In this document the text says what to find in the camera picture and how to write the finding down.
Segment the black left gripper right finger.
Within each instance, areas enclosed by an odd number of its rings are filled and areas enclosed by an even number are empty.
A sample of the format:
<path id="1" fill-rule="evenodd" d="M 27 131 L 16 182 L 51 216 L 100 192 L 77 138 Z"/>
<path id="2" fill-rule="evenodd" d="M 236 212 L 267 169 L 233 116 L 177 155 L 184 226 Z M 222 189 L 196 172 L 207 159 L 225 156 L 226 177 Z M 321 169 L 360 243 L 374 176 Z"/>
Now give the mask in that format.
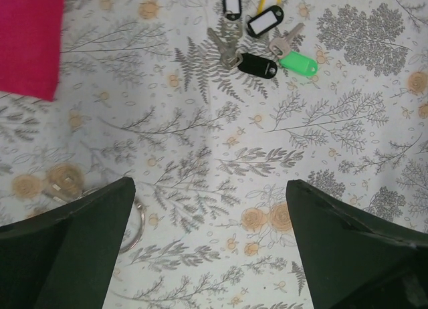
<path id="1" fill-rule="evenodd" d="M 427 234 L 303 180 L 288 181 L 286 201 L 315 308 L 427 307 Z"/>

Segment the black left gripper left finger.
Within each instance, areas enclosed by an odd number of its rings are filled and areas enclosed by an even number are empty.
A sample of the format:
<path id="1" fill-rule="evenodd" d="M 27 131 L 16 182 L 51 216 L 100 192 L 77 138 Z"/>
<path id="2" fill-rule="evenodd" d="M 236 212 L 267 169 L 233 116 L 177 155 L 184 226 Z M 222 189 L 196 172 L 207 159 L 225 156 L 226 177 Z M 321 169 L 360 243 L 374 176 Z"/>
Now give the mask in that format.
<path id="1" fill-rule="evenodd" d="M 101 308 L 135 193 L 123 177 L 1 227 L 1 307 Z"/>

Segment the large silver keyring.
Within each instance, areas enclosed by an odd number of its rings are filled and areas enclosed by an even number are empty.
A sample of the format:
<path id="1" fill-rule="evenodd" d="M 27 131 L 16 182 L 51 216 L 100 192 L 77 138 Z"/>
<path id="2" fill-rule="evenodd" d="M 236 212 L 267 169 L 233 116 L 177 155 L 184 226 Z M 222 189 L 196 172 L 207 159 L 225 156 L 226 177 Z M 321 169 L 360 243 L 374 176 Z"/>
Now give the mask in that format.
<path id="1" fill-rule="evenodd" d="M 78 199 L 87 197 L 89 195 L 95 194 L 99 191 L 101 187 L 95 187 L 83 191 L 82 194 L 78 197 Z M 114 208 L 118 209 L 119 212 L 121 210 L 122 202 L 124 201 L 123 195 L 119 193 L 107 192 L 107 194 L 103 195 L 102 198 L 106 198 L 107 200 L 113 199 L 113 204 L 117 205 Z M 118 254 L 124 254 L 130 251 L 136 244 L 140 241 L 142 234 L 145 228 L 145 215 L 144 215 L 144 207 L 143 204 L 134 196 L 134 200 L 132 203 L 132 207 L 130 208 L 130 215 L 128 218 L 128 223 L 126 224 L 126 228 L 124 230 L 124 235 L 122 238 L 122 243 L 120 245 L 120 249 L 118 250 Z M 98 246 L 102 246 L 98 240 L 93 241 L 93 245 L 90 246 L 88 251 L 86 252 L 88 255 L 91 254 L 101 254 L 102 252 L 98 250 Z"/>

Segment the green key tag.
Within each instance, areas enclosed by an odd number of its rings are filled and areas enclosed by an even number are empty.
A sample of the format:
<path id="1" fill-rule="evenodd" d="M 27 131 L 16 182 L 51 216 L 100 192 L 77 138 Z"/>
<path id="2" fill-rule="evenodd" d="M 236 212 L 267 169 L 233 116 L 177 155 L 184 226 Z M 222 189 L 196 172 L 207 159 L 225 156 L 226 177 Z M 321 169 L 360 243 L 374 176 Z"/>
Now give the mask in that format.
<path id="1" fill-rule="evenodd" d="M 318 72 L 318 63 L 296 51 L 291 51 L 286 57 L 279 59 L 280 65 L 305 77 L 312 77 Z"/>

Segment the plain black key tag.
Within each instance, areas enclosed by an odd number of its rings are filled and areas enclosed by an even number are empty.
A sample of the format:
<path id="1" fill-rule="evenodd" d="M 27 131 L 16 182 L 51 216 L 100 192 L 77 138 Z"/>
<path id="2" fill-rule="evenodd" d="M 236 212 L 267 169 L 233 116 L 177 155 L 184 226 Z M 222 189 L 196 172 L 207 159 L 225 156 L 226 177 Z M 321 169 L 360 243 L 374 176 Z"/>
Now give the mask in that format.
<path id="1" fill-rule="evenodd" d="M 278 66 L 273 60 L 250 53 L 242 54 L 242 58 L 237 67 L 241 72 L 263 79 L 272 79 L 277 74 Z"/>

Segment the silver key near green tag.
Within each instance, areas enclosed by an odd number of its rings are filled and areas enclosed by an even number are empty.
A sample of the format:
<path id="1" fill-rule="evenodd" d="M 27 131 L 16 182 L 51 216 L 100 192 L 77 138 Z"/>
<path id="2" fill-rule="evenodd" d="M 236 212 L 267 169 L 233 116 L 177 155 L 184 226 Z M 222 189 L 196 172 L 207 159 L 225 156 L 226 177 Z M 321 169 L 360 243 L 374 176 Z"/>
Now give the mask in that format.
<path id="1" fill-rule="evenodd" d="M 305 28 L 304 23 L 297 24 L 285 37 L 275 37 L 270 41 L 270 51 L 279 59 L 283 59 L 292 51 L 294 38 Z"/>

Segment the silver key near black tag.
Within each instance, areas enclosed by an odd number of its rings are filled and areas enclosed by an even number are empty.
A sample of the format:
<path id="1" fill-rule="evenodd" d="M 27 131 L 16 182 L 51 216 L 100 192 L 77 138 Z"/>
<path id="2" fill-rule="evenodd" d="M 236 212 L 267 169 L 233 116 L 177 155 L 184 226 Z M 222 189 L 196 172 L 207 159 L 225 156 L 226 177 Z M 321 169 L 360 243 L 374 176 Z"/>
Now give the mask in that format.
<path id="1" fill-rule="evenodd" d="M 220 53 L 220 63 L 224 68 L 232 70 L 242 63 L 242 54 L 239 53 L 235 48 L 230 47 L 228 44 L 222 41 L 212 28 L 209 27 L 207 29 L 207 35 L 217 46 L 217 49 Z"/>

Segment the magenta cloth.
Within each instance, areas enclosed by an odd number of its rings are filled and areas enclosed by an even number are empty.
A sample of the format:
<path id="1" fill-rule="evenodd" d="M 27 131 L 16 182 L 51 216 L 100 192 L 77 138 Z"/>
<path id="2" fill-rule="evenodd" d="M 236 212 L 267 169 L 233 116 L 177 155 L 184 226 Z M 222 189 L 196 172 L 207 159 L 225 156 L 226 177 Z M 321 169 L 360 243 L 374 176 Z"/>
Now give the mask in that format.
<path id="1" fill-rule="evenodd" d="M 1 91 L 52 101 L 64 0 L 1 0 Z"/>

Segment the yellow key tag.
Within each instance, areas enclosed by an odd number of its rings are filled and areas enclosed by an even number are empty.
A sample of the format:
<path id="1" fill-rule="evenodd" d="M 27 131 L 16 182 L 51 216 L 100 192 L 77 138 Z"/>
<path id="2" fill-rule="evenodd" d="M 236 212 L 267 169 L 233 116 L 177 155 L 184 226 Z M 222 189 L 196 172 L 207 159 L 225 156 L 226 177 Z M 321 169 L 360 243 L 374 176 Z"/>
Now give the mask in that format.
<path id="1" fill-rule="evenodd" d="M 257 14 L 262 13 L 271 6 L 279 5 L 280 3 L 281 0 L 260 0 L 259 5 L 257 7 Z"/>

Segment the black key tag white label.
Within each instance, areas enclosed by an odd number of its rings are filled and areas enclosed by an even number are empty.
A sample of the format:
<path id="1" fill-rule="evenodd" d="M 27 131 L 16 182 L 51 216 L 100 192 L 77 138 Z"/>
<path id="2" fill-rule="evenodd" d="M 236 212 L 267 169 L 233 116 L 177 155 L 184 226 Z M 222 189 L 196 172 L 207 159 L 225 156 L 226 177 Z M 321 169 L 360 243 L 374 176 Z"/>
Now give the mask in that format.
<path id="1" fill-rule="evenodd" d="M 241 0 L 222 0 L 223 13 L 230 21 L 236 21 L 241 17 Z"/>

